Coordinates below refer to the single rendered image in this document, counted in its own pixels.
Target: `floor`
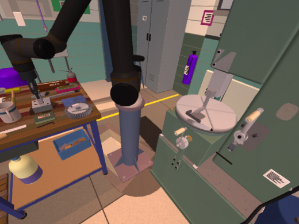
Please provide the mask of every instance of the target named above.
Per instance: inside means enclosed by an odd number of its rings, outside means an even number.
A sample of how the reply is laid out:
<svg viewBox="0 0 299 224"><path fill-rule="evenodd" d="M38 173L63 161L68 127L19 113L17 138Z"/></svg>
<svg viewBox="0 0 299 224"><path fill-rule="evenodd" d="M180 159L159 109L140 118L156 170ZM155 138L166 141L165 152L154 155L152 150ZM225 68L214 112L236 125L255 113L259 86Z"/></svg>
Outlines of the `floor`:
<svg viewBox="0 0 299 224"><path fill-rule="evenodd" d="M105 80L82 83L102 117L118 112L110 98L111 82ZM177 94L170 90L156 94L141 89L145 103ZM141 116L147 116L163 129L166 110L174 107L180 96L144 107ZM120 148L119 117L98 121L104 154ZM154 160L155 152L140 137L140 148ZM150 174L151 167L124 184L120 181L109 159L105 156L108 175L102 171L66 188L25 209L23 220L9 215L9 224L125 224L125 223L181 223L188 221ZM0 164L0 174L9 173L8 163Z"/></svg>

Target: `pink framed sign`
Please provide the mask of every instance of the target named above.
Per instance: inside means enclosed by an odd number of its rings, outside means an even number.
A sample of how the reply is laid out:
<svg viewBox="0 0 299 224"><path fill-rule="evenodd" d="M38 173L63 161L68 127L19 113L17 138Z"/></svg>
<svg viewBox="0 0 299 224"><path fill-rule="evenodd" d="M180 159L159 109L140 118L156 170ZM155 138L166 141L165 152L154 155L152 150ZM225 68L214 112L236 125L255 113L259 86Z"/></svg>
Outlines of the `pink framed sign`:
<svg viewBox="0 0 299 224"><path fill-rule="evenodd" d="M212 22L214 19L213 12L214 12L213 10L205 10L204 11L204 15L202 16L202 19L201 19L201 25L212 26Z"/></svg>

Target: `yellow floor line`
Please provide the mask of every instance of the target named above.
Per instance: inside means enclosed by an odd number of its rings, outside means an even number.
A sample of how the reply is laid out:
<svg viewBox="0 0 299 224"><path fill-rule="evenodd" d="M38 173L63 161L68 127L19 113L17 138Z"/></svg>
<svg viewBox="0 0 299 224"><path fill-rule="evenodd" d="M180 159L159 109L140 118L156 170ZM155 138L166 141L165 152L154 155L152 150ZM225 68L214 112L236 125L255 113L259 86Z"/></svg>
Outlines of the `yellow floor line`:
<svg viewBox="0 0 299 224"><path fill-rule="evenodd" d="M146 103L144 106L148 106L148 105L151 105L151 104L153 104L153 103L158 103L158 102L160 102L160 101L165 101L166 99L170 99L170 98L172 98L172 97L176 97L176 96L179 96L179 94L175 94L175 95L173 95L173 96L165 97L165 98L163 98L163 99L158 99L157 101L153 101L153 102L150 102L150 103ZM97 121L101 121L101 120L107 119L107 118L109 118L109 117L114 117L114 116L116 116L116 115L119 115L119 112L118 112L118 113L115 113L115 114L111 114L111 115L105 116L105 117L102 117L102 118L100 118L100 119L97 119Z"/></svg>

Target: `purple fire extinguisher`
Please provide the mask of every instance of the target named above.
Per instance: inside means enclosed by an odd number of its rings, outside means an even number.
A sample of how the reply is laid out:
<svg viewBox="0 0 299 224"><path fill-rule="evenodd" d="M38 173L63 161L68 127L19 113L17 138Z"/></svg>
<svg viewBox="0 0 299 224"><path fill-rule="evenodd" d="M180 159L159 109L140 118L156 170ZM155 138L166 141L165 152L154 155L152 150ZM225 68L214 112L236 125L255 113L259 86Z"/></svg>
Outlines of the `purple fire extinguisher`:
<svg viewBox="0 0 299 224"><path fill-rule="evenodd" d="M183 84L189 85L192 80L193 72L196 66L197 62L197 56L196 56L196 51L192 51L193 54L189 56L187 65L185 67L184 71L184 78L183 78Z"/></svg>

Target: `blue-gray cylindrical column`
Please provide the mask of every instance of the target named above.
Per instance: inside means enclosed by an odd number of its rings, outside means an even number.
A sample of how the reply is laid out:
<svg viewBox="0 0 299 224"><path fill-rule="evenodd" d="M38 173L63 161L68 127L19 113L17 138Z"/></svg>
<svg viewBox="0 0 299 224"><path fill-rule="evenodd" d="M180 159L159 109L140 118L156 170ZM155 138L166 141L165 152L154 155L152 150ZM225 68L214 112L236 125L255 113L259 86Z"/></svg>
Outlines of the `blue-gray cylindrical column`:
<svg viewBox="0 0 299 224"><path fill-rule="evenodd" d="M140 117L144 104L140 94L136 103L131 106L116 104L120 110L121 153L124 164L128 166L134 165L135 159L138 161Z"/></svg>

